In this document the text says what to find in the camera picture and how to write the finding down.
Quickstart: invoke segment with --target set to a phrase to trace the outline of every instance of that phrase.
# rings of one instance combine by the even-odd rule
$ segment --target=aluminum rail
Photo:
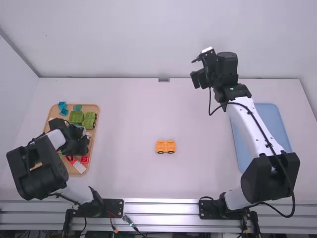
[[[201,220],[197,199],[124,199],[124,213],[142,232],[212,232],[239,233],[234,220]],[[288,214],[291,203],[271,202]],[[61,201],[0,201],[1,230],[61,230],[66,209],[71,205]],[[264,205],[257,211],[262,233],[317,234],[317,202],[297,202],[292,218],[283,218]],[[133,231],[121,219],[113,219],[119,231]],[[82,230],[83,218],[74,218],[73,230]],[[87,218],[87,230],[112,231],[108,218]]]

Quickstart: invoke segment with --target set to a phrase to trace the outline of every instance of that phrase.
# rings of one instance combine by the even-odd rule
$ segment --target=light blue mat
[[[275,140],[284,148],[287,153],[292,152],[291,144],[289,143],[278,107],[275,104],[269,103],[256,103],[255,107]],[[234,145],[236,147],[238,167],[243,173],[253,158],[251,158],[247,144],[242,139],[238,127],[232,122],[231,126],[233,131]]]

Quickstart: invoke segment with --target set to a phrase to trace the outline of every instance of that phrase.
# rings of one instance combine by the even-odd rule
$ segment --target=black cable
[[[81,234],[84,232],[84,230],[86,229],[86,226],[87,226],[87,219],[86,219],[86,217],[84,217],[84,219],[85,219],[85,225],[84,225],[83,230],[79,233],[79,236],[81,236]]]
[[[61,197],[61,198],[65,199],[65,200],[67,200],[69,202],[74,203],[75,205],[79,205],[79,206],[81,205],[79,202],[76,202],[76,201],[74,201],[74,200],[72,200],[72,199],[70,199],[68,197],[65,197],[64,195],[62,195],[60,193],[52,193],[52,194],[48,195],[48,197],[51,197],[51,196],[56,196],[56,198]]]
[[[199,201],[198,201],[198,203],[201,205],[201,202],[202,202],[202,200],[203,199],[210,199],[210,200],[213,200],[213,198],[212,197],[209,197],[209,196],[204,196],[204,197],[201,197],[200,199],[199,199]],[[209,212],[208,211],[208,209],[207,208],[205,208],[203,205],[201,205],[201,208],[204,210],[204,211],[206,211],[206,212]]]
[[[28,231],[30,231],[30,230],[25,231],[24,233],[22,233],[21,235],[19,235],[17,238],[25,237],[25,235],[28,233]]]
[[[69,121],[68,121],[68,120],[65,120],[65,119],[64,119],[64,121],[65,121],[65,122],[67,122],[67,123],[68,123],[68,125],[71,125],[71,124],[69,123]]]
[[[290,191],[291,191],[291,196],[292,196],[292,211],[289,215],[284,215],[283,213],[281,213],[280,211],[278,211],[275,207],[273,207],[272,205],[266,203],[266,202],[260,202],[259,204],[263,204],[263,205],[266,205],[270,208],[272,208],[274,211],[276,211],[279,215],[281,215],[282,217],[285,217],[285,218],[290,218],[294,215],[295,213],[295,194],[294,194],[294,188],[293,188],[293,185],[289,179],[289,176],[284,168],[284,166],[282,165],[281,161],[279,160],[276,152],[274,151],[273,147],[272,147],[272,144],[270,143],[270,141],[268,140],[266,134],[264,133],[262,127],[260,126],[258,120],[256,119],[256,117],[253,115],[252,111],[245,105],[241,104],[241,103],[235,103],[235,102],[227,102],[227,103],[221,103],[220,106],[218,106],[216,109],[213,110],[212,113],[210,113],[210,106],[211,106],[211,88],[209,88],[209,116],[212,116],[219,108],[221,108],[222,106],[225,106],[225,105],[229,105],[229,104],[233,104],[233,105],[239,105],[241,107],[243,107],[244,109],[247,110],[248,114],[253,118],[254,122],[256,123],[256,125],[258,126],[261,134],[263,135],[265,141],[267,142],[267,145],[268,147],[270,148],[270,150],[272,151],[273,155],[274,155],[274,158],[276,159],[279,167],[282,169],[282,172],[284,173],[284,176],[286,178],[286,181],[289,185],[289,188],[290,188]]]
[[[237,238],[240,238],[242,236],[242,234],[243,234],[243,231],[239,234],[239,236]]]
[[[120,234],[123,234],[125,236],[142,236],[142,235],[152,235],[152,234],[164,234],[167,232],[146,232],[146,233],[141,233],[141,234],[131,234],[131,233],[125,233],[125,232],[120,232]]]

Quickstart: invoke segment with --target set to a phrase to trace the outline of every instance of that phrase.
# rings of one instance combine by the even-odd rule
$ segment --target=cyan cube
[[[80,112],[81,111],[81,105],[74,105],[74,111]]]
[[[62,110],[62,109],[66,109],[67,108],[67,104],[66,104],[66,102],[59,102],[58,103],[58,108],[60,109],[60,110]]]
[[[63,109],[60,111],[59,114],[62,115],[62,116],[67,116],[68,110],[67,110],[66,108],[63,108]]]

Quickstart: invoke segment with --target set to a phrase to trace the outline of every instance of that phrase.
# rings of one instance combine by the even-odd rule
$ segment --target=white table
[[[258,207],[262,232],[317,233],[317,122],[300,81],[239,82],[248,86],[256,103],[279,107],[292,149],[301,160],[295,185],[298,217],[283,219]],[[208,90],[195,90],[190,79],[41,79],[15,147],[43,131],[53,104],[97,104],[100,114],[89,171],[70,178],[69,184],[78,189],[90,185],[102,197],[125,198],[125,212],[143,231],[239,232],[237,221],[202,221],[197,215],[198,198],[217,198],[237,186],[241,176],[228,115],[219,111],[209,117],[208,100]],[[211,105],[218,106],[214,99]],[[174,139],[177,152],[156,154],[158,139]],[[61,229],[68,204],[21,200],[8,166],[0,185],[0,208],[7,212],[0,229]],[[290,212],[290,199],[276,203]],[[116,222],[119,230],[131,230],[121,220]],[[74,219],[74,229],[82,229],[82,224],[83,219]],[[88,219],[88,229],[111,227],[108,219],[94,218]]]

